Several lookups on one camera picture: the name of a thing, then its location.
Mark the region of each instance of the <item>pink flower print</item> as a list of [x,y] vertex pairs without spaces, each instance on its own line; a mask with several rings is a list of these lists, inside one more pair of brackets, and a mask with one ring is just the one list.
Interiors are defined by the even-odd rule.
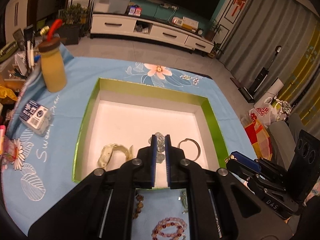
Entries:
[[172,76],[172,72],[167,69],[166,67],[160,65],[153,65],[153,64],[144,64],[147,69],[150,69],[148,72],[148,76],[151,77],[154,74],[157,74],[158,78],[165,79],[165,76]]

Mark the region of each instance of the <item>green plant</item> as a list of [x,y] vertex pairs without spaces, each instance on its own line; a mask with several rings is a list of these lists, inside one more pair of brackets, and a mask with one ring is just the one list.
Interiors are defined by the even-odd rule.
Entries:
[[210,20],[209,22],[209,30],[212,31],[212,32],[216,32],[217,34],[220,33],[221,31],[221,27],[219,25],[219,23],[216,21],[216,19],[214,20]]
[[220,49],[220,46],[221,46],[221,43],[216,43],[214,41],[212,51],[214,51],[216,54],[218,54],[219,52],[223,54],[223,51]]
[[87,8],[83,8],[81,4],[70,5],[67,9],[64,9],[61,14],[61,20],[65,24],[80,23],[81,15],[87,13]]

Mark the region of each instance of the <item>white tv cabinet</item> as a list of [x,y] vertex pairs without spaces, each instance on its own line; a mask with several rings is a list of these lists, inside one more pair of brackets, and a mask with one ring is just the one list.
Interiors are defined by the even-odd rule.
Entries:
[[[149,32],[139,33],[135,31],[134,27],[137,21],[147,23]],[[198,49],[206,53],[211,52],[213,44],[210,41],[178,26],[163,22],[157,19],[150,20],[148,17],[94,13],[92,14],[90,37],[101,37],[102,34],[131,36],[165,42],[186,49]]]

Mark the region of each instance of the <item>silver bangle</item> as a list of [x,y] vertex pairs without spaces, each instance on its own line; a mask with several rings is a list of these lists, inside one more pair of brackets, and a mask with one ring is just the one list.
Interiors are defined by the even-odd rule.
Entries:
[[195,140],[193,140],[193,139],[185,138],[183,141],[181,141],[181,142],[178,143],[178,148],[181,149],[181,148],[180,148],[180,144],[181,144],[182,142],[186,142],[186,141],[191,141],[191,142],[193,142],[193,143],[197,146],[197,148],[198,148],[198,156],[197,156],[197,158],[195,158],[195,159],[193,160],[193,162],[195,162],[195,161],[200,157],[200,153],[201,153],[200,145],[199,145]]

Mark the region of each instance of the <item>gray floor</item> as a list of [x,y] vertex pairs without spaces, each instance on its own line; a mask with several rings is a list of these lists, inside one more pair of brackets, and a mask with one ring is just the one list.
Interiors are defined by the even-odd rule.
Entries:
[[252,108],[230,80],[231,73],[216,59],[144,42],[87,37],[67,48],[75,57],[138,61],[206,74],[216,82],[239,118]]

